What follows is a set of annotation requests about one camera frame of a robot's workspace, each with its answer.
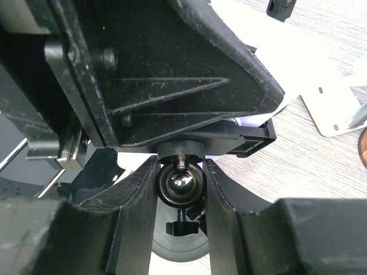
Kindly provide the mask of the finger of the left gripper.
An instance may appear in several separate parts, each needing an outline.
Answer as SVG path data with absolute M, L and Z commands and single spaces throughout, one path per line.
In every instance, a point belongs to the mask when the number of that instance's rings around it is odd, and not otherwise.
M 139 148 L 275 111 L 284 90 L 207 1 L 49 1 L 93 144 Z

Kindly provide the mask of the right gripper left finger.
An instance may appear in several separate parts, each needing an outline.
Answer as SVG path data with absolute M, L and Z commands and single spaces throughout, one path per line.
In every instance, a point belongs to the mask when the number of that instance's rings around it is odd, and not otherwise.
M 1 198 L 2 274 L 147 274 L 157 193 L 156 156 L 75 205 Z

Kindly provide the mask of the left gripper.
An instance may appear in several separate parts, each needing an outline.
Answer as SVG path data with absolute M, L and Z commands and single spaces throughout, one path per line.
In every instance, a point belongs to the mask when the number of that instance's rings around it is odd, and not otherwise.
M 38 197 L 60 185 L 78 195 L 103 191 L 122 174 L 113 150 L 81 145 L 85 169 L 63 169 L 57 162 L 72 132 L 83 124 L 101 139 L 86 109 L 81 118 L 68 101 L 44 50 L 59 31 L 47 1 L 1 2 L 1 194 Z

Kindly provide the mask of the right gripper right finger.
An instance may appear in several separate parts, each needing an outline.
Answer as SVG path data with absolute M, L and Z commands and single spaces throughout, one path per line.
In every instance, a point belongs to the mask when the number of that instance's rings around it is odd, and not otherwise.
M 269 203 L 203 163 L 213 274 L 365 274 L 366 200 Z

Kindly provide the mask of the black gooseneck phone stand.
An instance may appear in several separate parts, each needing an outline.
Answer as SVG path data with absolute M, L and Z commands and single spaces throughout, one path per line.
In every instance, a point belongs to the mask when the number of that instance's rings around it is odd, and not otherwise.
M 285 22 L 290 18 L 296 0 L 269 0 L 266 13 L 269 17 L 280 22 Z

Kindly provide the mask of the wooden base phone stand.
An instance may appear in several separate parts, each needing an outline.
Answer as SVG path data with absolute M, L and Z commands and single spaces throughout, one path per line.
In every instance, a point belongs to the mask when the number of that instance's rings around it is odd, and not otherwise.
M 366 159 L 366 132 L 363 132 L 358 140 L 358 154 L 361 159 L 362 164 L 367 168 Z

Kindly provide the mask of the phone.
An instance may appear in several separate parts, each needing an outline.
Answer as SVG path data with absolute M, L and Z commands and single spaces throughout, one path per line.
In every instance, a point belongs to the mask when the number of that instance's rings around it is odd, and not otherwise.
M 212 1 L 214 11 L 283 88 L 281 107 L 301 96 L 323 136 L 331 136 L 341 118 L 338 96 L 347 89 L 320 40 L 237 1 Z

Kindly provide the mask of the black round-base phone stand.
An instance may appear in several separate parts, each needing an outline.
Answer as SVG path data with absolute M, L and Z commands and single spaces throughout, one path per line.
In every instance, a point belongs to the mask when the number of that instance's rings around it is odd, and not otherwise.
M 153 252 L 173 262 L 194 261 L 207 255 L 202 161 L 226 154 L 246 158 L 275 140 L 271 119 L 255 124 L 240 117 L 183 133 L 159 146 L 118 153 L 118 165 L 127 172 L 135 171 L 154 155 L 161 164 L 155 180 L 158 204 Z

